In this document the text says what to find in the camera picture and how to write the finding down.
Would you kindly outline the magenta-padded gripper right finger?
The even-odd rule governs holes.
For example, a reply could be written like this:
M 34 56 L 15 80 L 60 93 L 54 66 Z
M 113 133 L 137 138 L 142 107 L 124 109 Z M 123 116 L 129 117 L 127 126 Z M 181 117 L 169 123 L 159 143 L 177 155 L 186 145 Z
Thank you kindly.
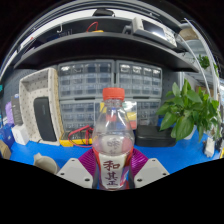
M 148 159 L 139 150 L 133 150 L 128 176 L 130 189 L 144 187 L 168 175 L 169 172 L 157 158 Z

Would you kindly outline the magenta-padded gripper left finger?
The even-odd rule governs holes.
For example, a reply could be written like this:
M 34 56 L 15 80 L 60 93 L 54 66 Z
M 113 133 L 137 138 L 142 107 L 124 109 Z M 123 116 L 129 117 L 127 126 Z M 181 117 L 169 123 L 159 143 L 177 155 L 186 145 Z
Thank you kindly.
M 93 150 L 88 150 L 79 158 L 70 158 L 57 175 L 81 187 L 96 189 L 98 171 Z

